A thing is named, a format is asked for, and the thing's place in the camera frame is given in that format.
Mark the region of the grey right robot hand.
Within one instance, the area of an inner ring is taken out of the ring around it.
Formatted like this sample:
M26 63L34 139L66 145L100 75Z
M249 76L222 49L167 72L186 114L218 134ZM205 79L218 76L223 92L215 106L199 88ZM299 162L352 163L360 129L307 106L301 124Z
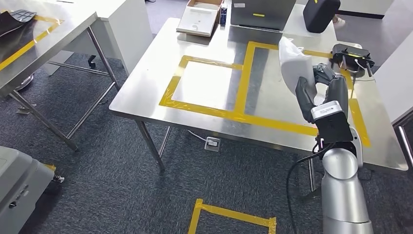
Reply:
M344 112L344 115L348 117L348 90L345 77L342 74L335 72L324 63L313 66L313 75L315 83L322 83L328 86L323 103L337 101ZM310 88L311 85L307 78L298 78L295 94L301 113L307 122L314 123L315 120L311 110L316 107L316 105L313 102L314 99L310 97L310 94L308 93Z

